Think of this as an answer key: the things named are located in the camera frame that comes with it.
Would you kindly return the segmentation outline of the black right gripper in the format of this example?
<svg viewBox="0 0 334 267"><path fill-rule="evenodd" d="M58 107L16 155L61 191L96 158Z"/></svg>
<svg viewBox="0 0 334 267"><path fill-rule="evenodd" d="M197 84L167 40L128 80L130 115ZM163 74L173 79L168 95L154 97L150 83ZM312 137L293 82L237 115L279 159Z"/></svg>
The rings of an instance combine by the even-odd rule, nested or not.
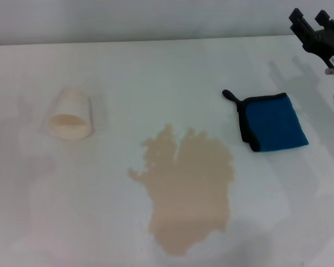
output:
<svg viewBox="0 0 334 267"><path fill-rule="evenodd" d="M318 56L327 67L334 68L334 20L325 10L315 17L323 29L315 31L303 18L303 13L295 8L289 16L292 22L291 31L304 45L304 50Z"/></svg>

